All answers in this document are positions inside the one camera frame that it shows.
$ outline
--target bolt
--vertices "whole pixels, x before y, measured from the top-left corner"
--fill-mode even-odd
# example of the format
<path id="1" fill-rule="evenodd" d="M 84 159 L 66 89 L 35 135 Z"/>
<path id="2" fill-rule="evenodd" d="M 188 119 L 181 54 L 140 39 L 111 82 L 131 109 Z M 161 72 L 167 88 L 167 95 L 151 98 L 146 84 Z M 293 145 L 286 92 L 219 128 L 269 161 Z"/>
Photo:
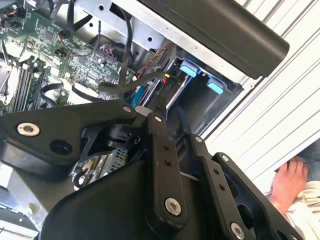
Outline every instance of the bolt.
<path id="1" fill-rule="evenodd" d="M 171 162 L 169 161 L 169 160 L 164 160 L 164 163 L 165 163 L 165 165 L 167 165 L 167 166 L 171 166 Z"/>
<path id="2" fill-rule="evenodd" d="M 16 127 L 16 130 L 20 135 L 26 137 L 35 137 L 40 133 L 40 128 L 37 125 L 30 122 L 20 123 Z"/>
<path id="3" fill-rule="evenodd" d="M 124 107 L 123 107 L 123 110 L 125 110 L 125 111 L 128 112 L 128 113 L 131 113 L 131 109 L 130 109 L 129 107 L 127 107 L 127 106 L 124 106 Z"/>
<path id="4" fill-rule="evenodd" d="M 222 155 L 221 158 L 222 158 L 223 161 L 225 161 L 226 163 L 229 162 L 229 158 L 227 158 L 225 155 Z"/>
<path id="5" fill-rule="evenodd" d="M 33 203 L 29 203 L 28 208 L 26 210 L 28 211 L 29 214 L 35 214 L 37 211 L 37 207 Z"/>
<path id="6" fill-rule="evenodd" d="M 231 223 L 231 230 L 233 234 L 239 239 L 239 240 L 244 240 L 245 239 L 245 233 L 242 230 L 242 228 L 236 224 L 236 223 Z"/>
<path id="7" fill-rule="evenodd" d="M 174 198 L 167 198 L 164 205 L 166 210 L 173 216 L 179 216 L 181 214 L 181 206 Z"/>
<path id="8" fill-rule="evenodd" d="M 196 137 L 195 137 L 195 140 L 196 140 L 197 142 L 199 142 L 199 143 L 202 143 L 202 139 L 201 139 L 199 136 L 196 136 Z"/>
<path id="9" fill-rule="evenodd" d="M 133 144 L 138 144 L 140 143 L 140 137 L 136 136 L 134 139 L 133 139 Z"/>
<path id="10" fill-rule="evenodd" d="M 160 117 L 155 116 L 154 118 L 155 118 L 155 120 L 157 120 L 158 122 L 162 122 L 162 119 L 161 119 Z"/>

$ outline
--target black metal arm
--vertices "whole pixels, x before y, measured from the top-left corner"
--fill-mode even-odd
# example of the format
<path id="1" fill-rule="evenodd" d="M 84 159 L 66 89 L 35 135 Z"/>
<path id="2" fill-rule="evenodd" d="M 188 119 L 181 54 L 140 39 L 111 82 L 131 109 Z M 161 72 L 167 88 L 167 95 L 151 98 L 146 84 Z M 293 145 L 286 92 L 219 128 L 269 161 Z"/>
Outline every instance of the black metal arm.
<path id="1" fill-rule="evenodd" d="M 161 114 L 121 100 L 17 112 L 0 118 L 1 161 L 62 181 L 79 162 L 129 150 L 125 166 L 52 209 L 40 240 L 302 240 L 230 157 L 183 129 L 173 141 Z"/>

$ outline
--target green circuit board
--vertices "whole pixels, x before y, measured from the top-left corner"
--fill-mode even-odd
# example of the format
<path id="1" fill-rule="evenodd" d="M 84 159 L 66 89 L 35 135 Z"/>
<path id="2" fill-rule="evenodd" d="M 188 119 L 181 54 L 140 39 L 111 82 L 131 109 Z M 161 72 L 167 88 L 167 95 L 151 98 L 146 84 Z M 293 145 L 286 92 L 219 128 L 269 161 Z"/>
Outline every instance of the green circuit board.
<path id="1" fill-rule="evenodd" d="M 16 22 L 18 27 L 5 27 L 3 21 L 8 20 Z M 58 40 L 63 29 L 35 11 L 27 10 L 25 17 L 1 18 L 0 25 L 0 39 L 5 40 L 9 54 L 14 49 L 20 53 L 23 51 L 22 58 L 25 55 L 39 58 L 51 68 L 50 74 L 56 79 L 79 83 L 94 91 L 100 82 L 118 82 L 122 64 L 117 59 L 100 49 L 90 56 L 74 56 L 88 54 L 92 46 L 71 34 L 64 42 L 67 50 Z M 126 79 L 133 76 L 134 71 L 128 69 Z"/>

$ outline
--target white cloth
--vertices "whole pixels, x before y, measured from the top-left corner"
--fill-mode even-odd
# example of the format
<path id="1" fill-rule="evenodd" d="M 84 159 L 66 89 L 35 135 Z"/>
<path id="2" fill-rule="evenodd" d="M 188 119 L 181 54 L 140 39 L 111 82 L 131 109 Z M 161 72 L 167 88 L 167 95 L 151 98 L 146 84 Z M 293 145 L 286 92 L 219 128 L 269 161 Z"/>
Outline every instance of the white cloth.
<path id="1" fill-rule="evenodd" d="M 253 181 L 268 198 L 275 172 Z M 320 240 L 320 181 L 307 182 L 286 213 L 287 220 L 304 240 Z"/>

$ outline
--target cable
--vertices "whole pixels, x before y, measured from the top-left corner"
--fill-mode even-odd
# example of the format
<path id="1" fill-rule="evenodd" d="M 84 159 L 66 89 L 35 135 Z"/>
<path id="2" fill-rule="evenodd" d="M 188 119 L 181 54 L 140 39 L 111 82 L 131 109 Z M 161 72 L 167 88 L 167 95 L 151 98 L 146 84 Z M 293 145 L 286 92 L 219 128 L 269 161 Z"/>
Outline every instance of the cable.
<path id="1" fill-rule="evenodd" d="M 57 107 L 57 103 L 52 100 L 51 98 L 47 97 L 45 95 L 46 92 L 49 92 L 51 90 L 56 90 L 56 89 L 62 89 L 64 87 L 64 84 L 63 83 L 51 83 L 49 85 L 46 85 L 44 86 L 43 88 L 41 88 L 40 90 L 40 95 L 41 95 L 41 98 L 48 104 L 51 105 L 51 107 Z"/>
<path id="2" fill-rule="evenodd" d="M 98 46 L 99 46 L 99 42 L 100 42 L 100 39 L 101 39 L 101 21 L 99 20 L 98 22 L 98 38 L 97 38 L 97 41 L 96 41 L 96 44 L 95 46 L 91 49 L 91 51 L 88 53 L 88 54 L 84 54 L 84 55 L 81 55 L 81 54 L 76 54 L 74 53 L 71 49 L 69 49 L 69 47 L 63 42 L 63 39 L 62 39 L 62 36 L 60 34 L 57 35 L 57 38 L 59 40 L 59 42 L 65 47 L 65 49 L 70 52 L 74 57 L 87 57 L 87 56 L 91 56 L 92 54 L 95 53 L 95 51 L 98 49 Z"/>
<path id="3" fill-rule="evenodd" d="M 8 66 L 11 66 L 12 64 L 9 62 L 9 55 L 7 52 L 5 41 L 3 39 L 1 40 L 1 48 L 2 48 L 2 52 L 3 52 L 5 64 L 7 64 Z"/>
<path id="4" fill-rule="evenodd" d="M 128 65 L 129 65 L 129 57 L 131 53 L 132 38 L 133 38 L 132 28 L 130 24 L 130 15 L 127 12 L 125 12 L 122 8 L 120 8 L 120 10 L 125 19 L 128 37 L 126 39 L 124 52 L 122 56 L 122 65 L 119 73 L 119 85 L 126 83 L 126 76 L 127 76 Z"/>
<path id="5" fill-rule="evenodd" d="M 45 1 L 46 0 L 42 0 L 42 2 L 38 4 L 38 7 L 34 8 L 33 11 L 39 10 L 42 7 L 42 5 L 45 4 Z"/>
<path id="6" fill-rule="evenodd" d="M 76 89 L 76 87 L 74 85 L 72 85 L 72 91 L 77 94 L 79 97 L 88 100 L 90 102 L 104 102 L 105 100 L 94 97 L 94 96 L 90 96 L 86 93 L 84 93 L 83 91 L 80 91 L 78 89 Z"/>
<path id="7" fill-rule="evenodd" d="M 78 29 L 82 28 L 85 24 L 87 24 L 93 18 L 92 15 L 88 14 L 86 17 L 81 20 L 75 21 L 75 0 L 70 0 L 67 14 L 66 14 L 66 26 L 68 30 L 71 32 L 75 32 Z"/>
<path id="8" fill-rule="evenodd" d="M 109 82 L 102 82 L 98 86 L 98 92 L 102 94 L 123 94 L 130 90 L 135 89 L 136 87 L 145 84 L 150 79 L 163 79 L 165 77 L 165 73 L 162 71 L 155 71 L 140 77 L 136 81 L 132 81 L 127 84 L 112 84 Z"/>
<path id="9" fill-rule="evenodd" d="M 15 14 L 17 11 L 18 11 L 18 10 L 16 9 L 16 10 L 13 10 L 13 11 L 11 11 L 11 12 L 0 13 L 0 16 L 13 15 L 13 14 Z"/>
<path id="10" fill-rule="evenodd" d="M 161 53 L 165 50 L 167 50 L 170 46 L 171 42 L 169 42 L 167 45 L 165 45 L 143 68 L 141 68 L 140 73 L 136 76 L 137 79 L 139 79 L 145 72 L 146 68 L 150 66 L 157 58 L 161 55 Z"/>
<path id="11" fill-rule="evenodd" d="M 68 0 L 59 0 L 59 1 L 55 4 L 55 6 L 54 6 L 54 8 L 53 8 L 53 10 L 52 10 L 52 12 L 51 12 L 50 18 L 55 21 L 56 18 L 57 18 L 57 14 L 58 14 L 58 12 L 59 12 L 59 10 L 60 10 L 60 8 L 61 8 L 61 6 L 62 6 L 63 4 L 68 4 L 68 3 L 69 3 Z"/>
<path id="12" fill-rule="evenodd" d="M 8 82 L 8 80 L 9 80 L 9 78 L 10 78 L 10 75 L 11 75 L 11 72 L 12 72 L 13 69 L 14 69 L 14 67 L 12 66 L 11 69 L 10 69 L 10 71 L 8 72 L 7 76 L 5 77 L 5 80 L 4 80 L 4 82 L 3 82 L 3 84 L 2 84 L 2 86 L 1 86 L 1 88 L 0 88 L 0 92 L 2 91 L 2 89 L 4 88 L 4 86 L 7 84 L 7 82 Z"/>

